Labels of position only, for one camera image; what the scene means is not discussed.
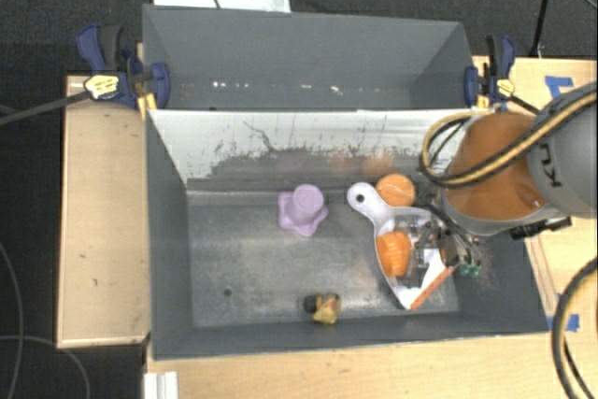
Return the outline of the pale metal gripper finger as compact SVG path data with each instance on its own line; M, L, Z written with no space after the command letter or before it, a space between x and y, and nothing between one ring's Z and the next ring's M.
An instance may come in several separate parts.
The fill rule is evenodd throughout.
M414 248L411 250L405 276L406 287L422 287L425 275L430 267L433 252L433 249Z
M406 227L407 238L415 249L437 249L442 235L442 227L436 222L411 222Z

